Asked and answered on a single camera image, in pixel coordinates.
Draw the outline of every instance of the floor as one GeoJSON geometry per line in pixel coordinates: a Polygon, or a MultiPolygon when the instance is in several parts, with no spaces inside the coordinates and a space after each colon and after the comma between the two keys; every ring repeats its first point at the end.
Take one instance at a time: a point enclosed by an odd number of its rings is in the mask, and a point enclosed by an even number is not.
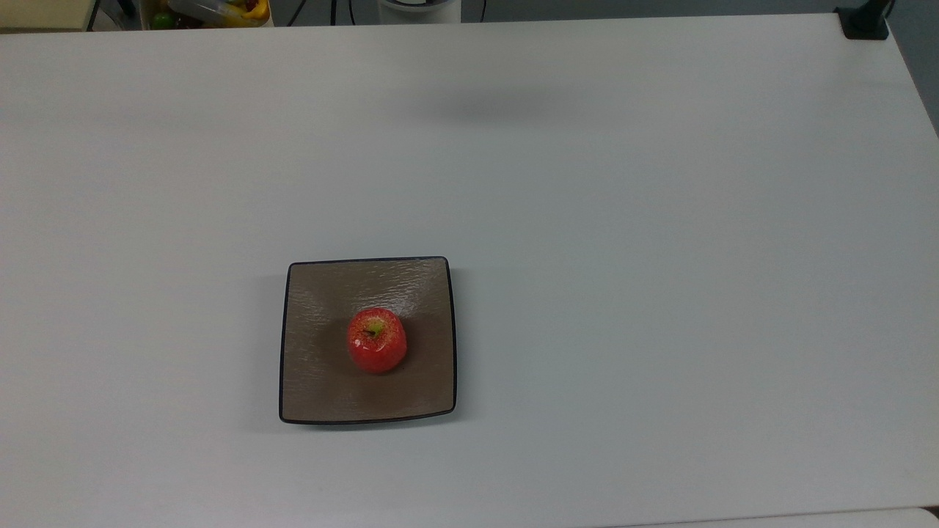
{"type": "MultiPolygon", "coordinates": [[[[329,0],[270,0],[274,24],[287,25],[302,3],[294,25],[328,25],[329,0]]],[[[463,0],[463,22],[830,13],[863,0],[463,0]]],[[[339,0],[337,25],[377,23],[377,0],[339,0]]],[[[897,0],[890,26],[913,75],[919,95],[939,131],[939,1],[897,0]]]]}

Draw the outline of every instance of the apple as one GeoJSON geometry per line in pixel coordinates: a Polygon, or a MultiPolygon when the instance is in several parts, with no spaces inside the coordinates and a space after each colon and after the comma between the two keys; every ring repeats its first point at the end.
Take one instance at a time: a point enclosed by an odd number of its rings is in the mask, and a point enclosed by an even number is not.
{"type": "Polygon", "coordinates": [[[369,308],[356,314],[349,322],[346,344],[356,366],[371,374],[395,368],[408,351],[401,319],[385,308],[369,308]]]}

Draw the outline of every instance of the brown plate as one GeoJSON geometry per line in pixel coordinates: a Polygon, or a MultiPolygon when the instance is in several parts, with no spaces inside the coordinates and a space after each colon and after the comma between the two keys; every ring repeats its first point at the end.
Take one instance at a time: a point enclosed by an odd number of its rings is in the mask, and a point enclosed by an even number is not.
{"type": "Polygon", "coordinates": [[[450,266],[442,256],[298,262],[287,272],[281,420],[364,424],[445,414],[456,405],[450,266]],[[385,374],[359,370],[346,328],[366,308],[401,319],[408,354],[385,374]]]}

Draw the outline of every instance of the green fruit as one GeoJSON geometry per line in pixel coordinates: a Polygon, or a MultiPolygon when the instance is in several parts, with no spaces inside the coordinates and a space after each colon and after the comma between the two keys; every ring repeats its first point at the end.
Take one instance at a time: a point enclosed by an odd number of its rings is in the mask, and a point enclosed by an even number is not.
{"type": "Polygon", "coordinates": [[[150,23],[150,29],[173,29],[174,27],[176,27],[176,21],[169,13],[153,15],[153,21],[150,23]]]}

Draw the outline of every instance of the white table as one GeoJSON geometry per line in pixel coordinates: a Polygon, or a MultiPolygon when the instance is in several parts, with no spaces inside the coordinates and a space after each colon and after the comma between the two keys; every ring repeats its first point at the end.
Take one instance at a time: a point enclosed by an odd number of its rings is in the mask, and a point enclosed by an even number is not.
{"type": "Polygon", "coordinates": [[[0,36],[0,71],[4,526],[939,504],[939,141],[893,40],[0,36]],[[454,269],[456,411],[280,423],[287,265],[417,255],[454,269]]]}

